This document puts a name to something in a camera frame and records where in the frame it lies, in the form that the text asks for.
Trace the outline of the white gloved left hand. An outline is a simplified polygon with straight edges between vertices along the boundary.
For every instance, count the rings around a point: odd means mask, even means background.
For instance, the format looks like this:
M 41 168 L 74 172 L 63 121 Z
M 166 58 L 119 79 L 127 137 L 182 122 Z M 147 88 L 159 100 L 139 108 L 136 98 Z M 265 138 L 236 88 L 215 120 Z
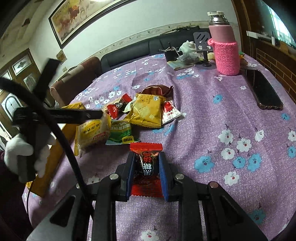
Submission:
M 47 144 L 41 149 L 39 156 L 34 164 L 34 168 L 39 178 L 43 178 L 46 171 L 47 158 L 50 154 L 49 146 L 54 145 L 56 139 L 50 134 Z M 28 144 L 21 134 L 17 134 L 6 144 L 4 151 L 4 163 L 10 171 L 14 174 L 18 174 L 17 160 L 18 156 L 31 156 L 33 154 L 33 146 Z

